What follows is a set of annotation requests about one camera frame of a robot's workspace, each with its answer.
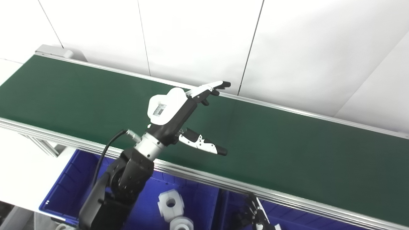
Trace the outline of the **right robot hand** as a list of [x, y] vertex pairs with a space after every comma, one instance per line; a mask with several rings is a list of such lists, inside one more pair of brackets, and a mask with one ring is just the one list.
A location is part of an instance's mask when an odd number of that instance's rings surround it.
[[267, 217], [265, 209], [260, 199], [253, 193], [249, 192], [245, 202], [249, 208], [247, 212], [250, 218], [253, 230], [281, 230], [280, 224], [272, 225]]

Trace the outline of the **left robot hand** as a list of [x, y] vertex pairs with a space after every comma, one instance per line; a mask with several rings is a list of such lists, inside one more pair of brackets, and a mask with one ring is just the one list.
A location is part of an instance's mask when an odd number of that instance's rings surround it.
[[226, 148], [216, 145], [189, 128], [182, 129], [182, 127], [199, 104], [208, 106], [207, 98], [210, 95], [218, 96], [219, 90], [230, 86], [230, 82], [219, 80], [200, 85], [189, 91], [175, 87], [165, 95], [151, 97], [147, 111], [150, 119], [147, 133], [155, 139], [157, 144], [169, 146], [180, 141], [199, 150], [226, 156], [228, 153]]

